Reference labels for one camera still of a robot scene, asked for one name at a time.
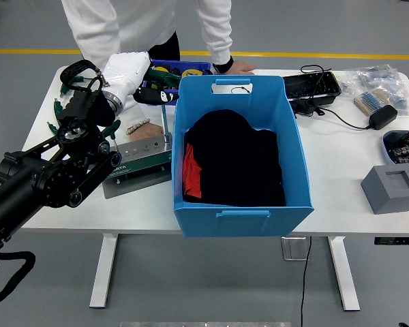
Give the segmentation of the person's right hand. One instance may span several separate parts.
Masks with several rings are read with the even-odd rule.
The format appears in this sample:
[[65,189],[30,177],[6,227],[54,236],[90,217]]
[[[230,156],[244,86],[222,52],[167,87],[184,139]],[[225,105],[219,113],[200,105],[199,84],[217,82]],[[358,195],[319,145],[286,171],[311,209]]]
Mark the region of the person's right hand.
[[147,138],[162,136],[164,131],[162,126],[151,122],[142,122],[129,127],[126,134],[128,135],[130,142],[135,142]]

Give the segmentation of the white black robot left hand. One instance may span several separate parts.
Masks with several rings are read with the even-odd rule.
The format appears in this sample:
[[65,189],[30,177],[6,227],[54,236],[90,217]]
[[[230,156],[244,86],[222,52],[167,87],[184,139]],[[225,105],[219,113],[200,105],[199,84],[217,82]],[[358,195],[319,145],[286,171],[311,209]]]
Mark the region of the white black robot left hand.
[[179,98],[164,89],[179,86],[181,77],[156,70],[147,52],[111,55],[103,76],[103,94],[117,113],[126,108],[129,96],[134,102],[150,105],[163,105]]

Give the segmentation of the person's left hand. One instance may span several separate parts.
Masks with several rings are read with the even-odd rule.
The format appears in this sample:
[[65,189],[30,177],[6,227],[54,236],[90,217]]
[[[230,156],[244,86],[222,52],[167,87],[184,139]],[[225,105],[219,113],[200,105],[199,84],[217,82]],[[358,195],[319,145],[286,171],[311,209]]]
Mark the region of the person's left hand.
[[225,75],[253,75],[256,66],[244,61],[234,61],[231,67],[224,72]]

